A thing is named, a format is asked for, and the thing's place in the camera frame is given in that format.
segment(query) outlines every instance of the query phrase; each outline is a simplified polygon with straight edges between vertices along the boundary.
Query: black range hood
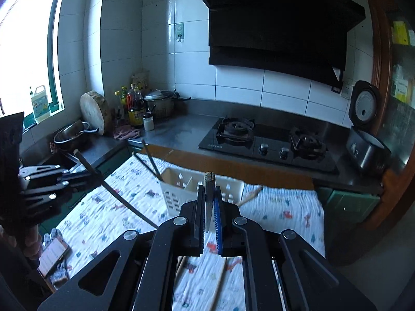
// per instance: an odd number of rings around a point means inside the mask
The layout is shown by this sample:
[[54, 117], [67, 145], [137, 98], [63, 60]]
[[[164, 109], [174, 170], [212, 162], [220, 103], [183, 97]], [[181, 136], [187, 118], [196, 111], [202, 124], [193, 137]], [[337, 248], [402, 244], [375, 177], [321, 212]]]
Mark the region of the black range hood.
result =
[[365, 19], [351, 0], [203, 0], [209, 64], [284, 72], [342, 88], [347, 32]]

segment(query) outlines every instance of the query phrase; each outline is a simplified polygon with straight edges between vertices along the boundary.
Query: smartphone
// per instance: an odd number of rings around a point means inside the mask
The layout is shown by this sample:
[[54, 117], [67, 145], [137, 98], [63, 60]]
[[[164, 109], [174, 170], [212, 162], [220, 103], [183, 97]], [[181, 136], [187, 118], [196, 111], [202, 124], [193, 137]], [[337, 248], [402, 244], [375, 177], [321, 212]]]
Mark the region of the smartphone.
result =
[[68, 249], [68, 244], [62, 240], [60, 236], [53, 239], [51, 244], [48, 245], [39, 258], [40, 265], [38, 271], [43, 277], [47, 276], [57, 262], [60, 261], [60, 259], [65, 255]]

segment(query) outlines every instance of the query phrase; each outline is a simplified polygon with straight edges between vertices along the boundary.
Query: hand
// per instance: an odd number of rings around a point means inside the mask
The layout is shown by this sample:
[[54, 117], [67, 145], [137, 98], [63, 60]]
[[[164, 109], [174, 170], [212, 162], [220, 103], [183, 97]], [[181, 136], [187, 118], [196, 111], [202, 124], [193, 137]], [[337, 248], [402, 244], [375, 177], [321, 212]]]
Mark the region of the hand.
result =
[[[16, 247], [17, 242], [14, 236], [9, 236], [0, 226], [0, 240], [8, 243], [13, 248]], [[26, 248], [23, 249], [23, 254], [30, 259], [38, 259], [42, 254], [42, 238], [39, 234], [39, 226], [31, 227], [27, 233], [24, 243]]]

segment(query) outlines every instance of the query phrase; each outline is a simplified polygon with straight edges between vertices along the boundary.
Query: gas burner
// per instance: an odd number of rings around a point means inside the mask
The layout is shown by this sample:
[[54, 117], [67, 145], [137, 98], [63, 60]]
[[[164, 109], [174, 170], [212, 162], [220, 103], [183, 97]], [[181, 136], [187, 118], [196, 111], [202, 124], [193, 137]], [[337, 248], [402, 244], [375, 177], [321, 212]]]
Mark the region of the gas burner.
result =
[[231, 145], [245, 145], [254, 141], [255, 124], [243, 118], [225, 118], [217, 129], [217, 138]]
[[326, 154], [326, 145], [309, 132], [294, 127], [290, 132], [290, 138], [292, 149], [304, 159], [314, 160]]

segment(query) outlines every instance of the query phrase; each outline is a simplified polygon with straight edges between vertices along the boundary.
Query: backsplash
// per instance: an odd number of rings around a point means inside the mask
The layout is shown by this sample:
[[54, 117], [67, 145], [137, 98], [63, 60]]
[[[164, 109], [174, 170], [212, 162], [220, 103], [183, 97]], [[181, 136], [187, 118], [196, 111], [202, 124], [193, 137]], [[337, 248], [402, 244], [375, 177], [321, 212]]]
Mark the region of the backsplash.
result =
[[[348, 33], [344, 80], [350, 86], [358, 80], [370, 82], [373, 66], [369, 5], [367, 0], [353, 1], [365, 8], [366, 19]], [[268, 70], [209, 65], [208, 12], [202, 0], [143, 0], [142, 64], [150, 71], [151, 87], [351, 126], [349, 101], [330, 86]], [[184, 39], [179, 42], [175, 25], [180, 23]]]

